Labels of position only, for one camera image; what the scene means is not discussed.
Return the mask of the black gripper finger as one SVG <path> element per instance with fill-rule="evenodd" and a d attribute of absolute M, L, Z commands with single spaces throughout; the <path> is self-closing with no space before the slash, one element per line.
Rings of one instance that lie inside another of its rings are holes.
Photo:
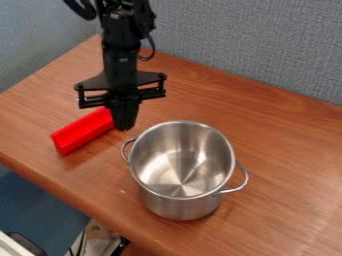
<path fill-rule="evenodd" d="M 126 102 L 126 129 L 130 130 L 135 126 L 139 113 L 140 97 L 132 95 Z"/>
<path fill-rule="evenodd" d="M 111 111 L 115 128 L 126 130 L 126 103 L 118 98 L 108 100 L 108 109 Z"/>

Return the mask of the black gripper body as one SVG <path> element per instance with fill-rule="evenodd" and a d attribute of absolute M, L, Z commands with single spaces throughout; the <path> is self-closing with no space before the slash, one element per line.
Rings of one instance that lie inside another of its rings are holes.
<path fill-rule="evenodd" d="M 75 85 L 80 108 L 136 107 L 143 100 L 166 96 L 166 74 L 139 71 L 140 44 L 118 48 L 103 44 L 103 71 Z"/>

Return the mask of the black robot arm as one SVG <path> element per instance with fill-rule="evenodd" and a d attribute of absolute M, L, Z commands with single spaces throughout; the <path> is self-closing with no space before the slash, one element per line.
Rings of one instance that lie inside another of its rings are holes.
<path fill-rule="evenodd" d="M 136 122 L 143 100 L 166 96 L 164 73 L 138 70 L 138 61 L 148 61 L 139 55 L 140 41 L 147 39 L 155 47 L 151 31 L 155 14 L 148 0 L 81 0 L 80 16 L 90 20 L 99 17 L 103 37 L 104 70 L 75 85 L 80 108 L 104 106 L 111 111 L 118 130 L 130 130 Z"/>

